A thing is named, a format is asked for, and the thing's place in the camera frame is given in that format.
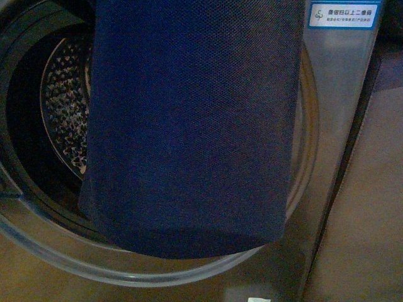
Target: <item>blue fabric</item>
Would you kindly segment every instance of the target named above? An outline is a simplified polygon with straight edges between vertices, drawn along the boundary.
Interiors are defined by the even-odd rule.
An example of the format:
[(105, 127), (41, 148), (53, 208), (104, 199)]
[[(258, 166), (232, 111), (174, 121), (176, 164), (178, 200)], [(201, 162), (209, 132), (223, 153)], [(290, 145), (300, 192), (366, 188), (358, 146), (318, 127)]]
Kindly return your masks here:
[(284, 232), (304, 1), (97, 0), (80, 207), (168, 259)]

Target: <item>logo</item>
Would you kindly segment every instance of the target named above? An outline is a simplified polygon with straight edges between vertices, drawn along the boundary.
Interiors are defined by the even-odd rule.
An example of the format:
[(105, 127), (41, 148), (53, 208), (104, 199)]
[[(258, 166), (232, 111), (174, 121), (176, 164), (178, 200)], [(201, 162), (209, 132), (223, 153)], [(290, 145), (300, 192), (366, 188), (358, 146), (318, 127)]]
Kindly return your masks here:
[(317, 11), (315, 18), (319, 21), (321, 18), (323, 18), (322, 10)]

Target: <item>washing machine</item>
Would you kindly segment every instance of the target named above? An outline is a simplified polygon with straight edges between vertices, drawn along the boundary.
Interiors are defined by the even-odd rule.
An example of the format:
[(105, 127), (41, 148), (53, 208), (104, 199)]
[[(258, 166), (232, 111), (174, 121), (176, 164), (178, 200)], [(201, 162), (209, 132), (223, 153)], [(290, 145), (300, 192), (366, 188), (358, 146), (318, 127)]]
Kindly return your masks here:
[[(32, 278), (23, 277), (30, 261), (20, 265), (30, 256), (20, 248), (41, 259), (35, 270), (49, 269), (48, 262), (60, 269), (55, 274), (61, 279), (87, 284), (84, 292), (88, 284), (113, 288), (110, 298), (92, 299), (89, 292), (75, 301), (120, 301), (119, 292), (136, 301), (298, 301), (360, 98), (382, 2), (306, 1), (285, 235), (247, 252), (197, 260), (119, 249), (77, 207), (86, 167), (91, 10), (80, 1), (0, 1), (1, 301), (40, 301), (35, 295), (43, 288), (18, 298), (20, 290), (10, 290), (33, 286)], [(64, 84), (57, 86), (54, 78)], [(48, 118), (53, 114), (49, 91), (61, 100), (69, 95), (78, 100), (60, 101), (52, 110), (63, 111), (65, 118), (56, 122)], [(68, 127), (73, 134), (63, 132)], [(80, 140), (82, 148), (66, 148), (68, 139)], [(21, 256), (7, 256), (14, 251)], [(59, 287), (60, 278), (37, 274), (46, 286)], [(13, 283), (14, 275), (22, 276), (19, 282)], [(51, 292), (42, 301), (64, 301)]]

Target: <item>label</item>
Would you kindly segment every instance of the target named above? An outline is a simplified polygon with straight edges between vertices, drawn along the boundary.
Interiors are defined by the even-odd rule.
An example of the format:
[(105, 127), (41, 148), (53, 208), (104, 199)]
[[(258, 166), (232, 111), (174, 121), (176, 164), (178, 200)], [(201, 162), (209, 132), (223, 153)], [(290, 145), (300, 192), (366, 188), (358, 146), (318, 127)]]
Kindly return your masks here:
[(377, 20), (379, 2), (312, 1), (309, 28), (371, 30)]
[(249, 298), (247, 302), (270, 302), (271, 300), (262, 299), (262, 298)]

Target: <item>laundry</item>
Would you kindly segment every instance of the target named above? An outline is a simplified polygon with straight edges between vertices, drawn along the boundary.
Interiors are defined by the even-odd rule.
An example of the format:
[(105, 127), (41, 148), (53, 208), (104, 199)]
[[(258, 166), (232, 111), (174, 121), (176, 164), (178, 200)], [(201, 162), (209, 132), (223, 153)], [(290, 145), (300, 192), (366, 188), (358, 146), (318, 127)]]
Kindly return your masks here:
[(97, 1), (79, 206), (100, 233), (167, 259), (283, 235), (303, 11)]

